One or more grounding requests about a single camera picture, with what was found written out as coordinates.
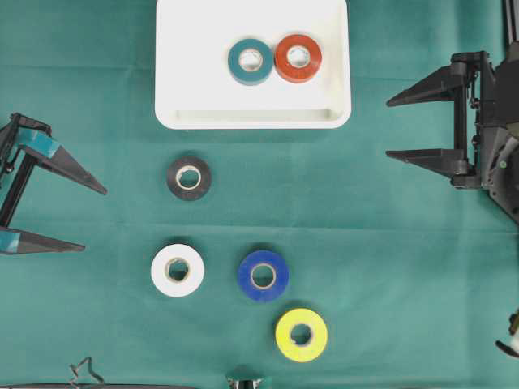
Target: green tablecloth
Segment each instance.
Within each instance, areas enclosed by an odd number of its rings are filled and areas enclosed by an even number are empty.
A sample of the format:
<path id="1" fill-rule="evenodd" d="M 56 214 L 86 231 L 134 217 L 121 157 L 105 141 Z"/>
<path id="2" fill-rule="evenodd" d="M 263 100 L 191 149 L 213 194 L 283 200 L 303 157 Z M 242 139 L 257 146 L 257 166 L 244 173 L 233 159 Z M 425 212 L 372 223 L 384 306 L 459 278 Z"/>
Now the green tablecloth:
<path id="1" fill-rule="evenodd" d="M 166 130 L 153 109 L 155 5 L 0 2 L 0 118 L 50 123 L 109 189 L 34 172 L 11 225 L 87 250 L 0 258 L 0 381 L 65 382 L 91 355 L 109 383 L 223 389 L 248 365 L 284 388 L 515 387 L 519 365 L 493 344 L 517 307 L 515 224 L 483 192 L 384 156 L 451 147 L 451 105 L 384 102 L 452 53 L 500 62 L 500 2 L 350 0 L 354 110 L 339 130 Z M 213 174 L 196 203 L 165 185 L 188 152 Z M 204 257 L 189 297 L 151 282 L 169 242 Z M 282 298 L 263 305 L 236 282 L 257 246 L 291 270 Z M 312 363 L 275 345 L 293 306 L 328 324 Z"/>

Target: white tray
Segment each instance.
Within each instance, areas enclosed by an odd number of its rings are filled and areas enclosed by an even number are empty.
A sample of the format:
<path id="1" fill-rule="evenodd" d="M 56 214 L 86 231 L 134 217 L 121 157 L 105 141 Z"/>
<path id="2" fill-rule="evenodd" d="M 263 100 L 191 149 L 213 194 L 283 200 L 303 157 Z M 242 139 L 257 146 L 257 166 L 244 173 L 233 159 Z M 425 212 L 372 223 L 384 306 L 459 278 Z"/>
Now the white tray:
<path id="1" fill-rule="evenodd" d="M 234 80 L 237 41 L 275 49 L 295 32 L 321 48 L 314 79 L 288 83 L 274 69 L 261 85 Z M 349 51 L 345 0 L 158 0 L 155 114 L 177 130 L 336 128 L 351 114 Z"/>

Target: yellow tape roll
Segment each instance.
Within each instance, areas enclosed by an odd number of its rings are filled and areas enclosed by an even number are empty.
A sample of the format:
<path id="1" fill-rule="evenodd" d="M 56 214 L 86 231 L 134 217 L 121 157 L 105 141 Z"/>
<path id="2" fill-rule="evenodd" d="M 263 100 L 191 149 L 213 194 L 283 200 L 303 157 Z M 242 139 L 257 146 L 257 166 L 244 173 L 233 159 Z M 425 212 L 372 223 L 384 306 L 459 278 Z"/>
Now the yellow tape roll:
<path id="1" fill-rule="evenodd" d="M 305 344 L 296 344 L 292 330 L 299 324 L 308 326 L 311 337 Z M 297 308 L 281 316 L 276 326 L 276 343 L 280 351 L 292 361 L 309 362 L 316 359 L 326 348 L 328 329 L 324 320 L 311 310 Z"/>

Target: teal tape roll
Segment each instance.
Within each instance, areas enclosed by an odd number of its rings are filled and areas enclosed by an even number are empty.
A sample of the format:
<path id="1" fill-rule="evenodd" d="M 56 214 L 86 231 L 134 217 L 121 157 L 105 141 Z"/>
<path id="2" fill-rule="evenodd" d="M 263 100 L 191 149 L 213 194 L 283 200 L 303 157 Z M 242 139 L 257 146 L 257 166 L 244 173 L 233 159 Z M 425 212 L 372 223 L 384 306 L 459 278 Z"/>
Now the teal tape roll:
<path id="1" fill-rule="evenodd" d="M 61 146 L 54 139 L 45 135 L 41 131 L 30 130 L 28 128 L 20 128 L 16 142 L 20 147 L 30 147 L 32 150 L 39 152 L 47 158 L 52 158 L 54 153 Z"/>
<path id="2" fill-rule="evenodd" d="M 239 41 L 229 51 L 229 69 L 234 79 L 244 85 L 258 85 L 274 67 L 272 50 L 257 39 Z"/>

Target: tape roll center hole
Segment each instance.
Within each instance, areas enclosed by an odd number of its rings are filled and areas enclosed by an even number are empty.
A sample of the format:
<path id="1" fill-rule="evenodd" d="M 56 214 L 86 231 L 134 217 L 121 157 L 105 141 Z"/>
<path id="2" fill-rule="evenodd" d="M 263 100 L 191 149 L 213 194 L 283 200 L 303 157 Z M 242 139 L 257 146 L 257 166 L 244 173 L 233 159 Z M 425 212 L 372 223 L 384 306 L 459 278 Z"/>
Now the tape roll center hole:
<path id="1" fill-rule="evenodd" d="M 304 46 L 292 46 L 286 54 L 289 64 L 298 69 L 302 69 L 310 64 L 311 56 L 308 49 Z"/>
<path id="2" fill-rule="evenodd" d="M 174 282 L 182 282 L 189 273 L 189 265 L 182 258 L 171 259 L 166 270 L 168 278 Z"/>
<path id="3" fill-rule="evenodd" d="M 268 289 L 276 282 L 276 271 L 267 263 L 260 263 L 251 271 L 252 284 L 258 289 Z"/>
<path id="4" fill-rule="evenodd" d="M 184 190 L 193 190 L 202 181 L 202 174 L 195 166 L 183 166 L 177 171 L 177 184 Z"/>
<path id="5" fill-rule="evenodd" d="M 244 71 L 258 71 L 263 65 L 263 55 L 256 49 L 245 49 L 240 53 L 238 63 Z"/>
<path id="6" fill-rule="evenodd" d="M 308 345 L 311 341 L 313 334 L 311 332 L 311 328 L 309 328 L 306 324 L 298 324 L 292 328 L 290 332 L 290 339 L 297 346 L 304 347 Z"/>

